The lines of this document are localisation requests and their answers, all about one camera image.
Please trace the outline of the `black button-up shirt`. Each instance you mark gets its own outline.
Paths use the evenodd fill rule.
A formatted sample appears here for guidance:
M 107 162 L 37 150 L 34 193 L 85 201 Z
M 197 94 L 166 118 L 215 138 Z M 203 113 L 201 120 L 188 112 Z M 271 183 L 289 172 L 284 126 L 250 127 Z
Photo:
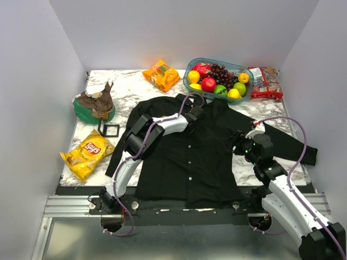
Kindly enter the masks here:
M 105 175 L 112 177 L 125 147 L 126 133 L 143 115 L 158 118 L 179 112 L 185 95 L 160 96 L 141 101 L 132 110 L 126 130 L 117 143 Z M 186 207 L 221 208 L 243 200 L 232 173 L 232 153 L 224 151 L 226 138 L 251 128 L 247 117 L 224 99 L 203 106 L 204 117 L 192 130 L 163 136 L 154 152 L 143 161 L 136 188 L 141 200 L 183 200 Z M 274 156 L 297 161 L 304 144 L 279 129 L 265 124 L 274 145 Z

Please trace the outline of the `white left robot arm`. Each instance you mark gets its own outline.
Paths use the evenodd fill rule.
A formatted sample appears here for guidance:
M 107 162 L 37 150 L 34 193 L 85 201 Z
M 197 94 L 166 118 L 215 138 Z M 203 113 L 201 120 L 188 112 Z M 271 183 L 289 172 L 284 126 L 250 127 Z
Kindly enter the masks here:
M 119 198 L 125 194 L 135 169 L 156 149 L 161 138 L 172 133 L 184 132 L 202 118 L 203 114 L 203 108 L 197 106 L 187 113 L 180 111 L 161 118 L 142 115 L 126 133 L 120 162 L 111 182 L 100 191 L 101 207 L 109 214 L 114 214 L 120 206 L 123 207 Z

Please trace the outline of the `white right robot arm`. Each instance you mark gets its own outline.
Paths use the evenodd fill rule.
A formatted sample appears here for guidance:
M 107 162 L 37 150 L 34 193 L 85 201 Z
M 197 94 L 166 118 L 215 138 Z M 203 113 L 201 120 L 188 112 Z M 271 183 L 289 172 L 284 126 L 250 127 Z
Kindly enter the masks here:
M 298 190 L 289 173 L 273 158 L 273 143 L 261 130 L 237 131 L 234 154 L 253 165 L 262 186 L 249 199 L 255 212 L 270 213 L 295 240 L 301 259 L 346 259 L 346 232 L 323 216 Z

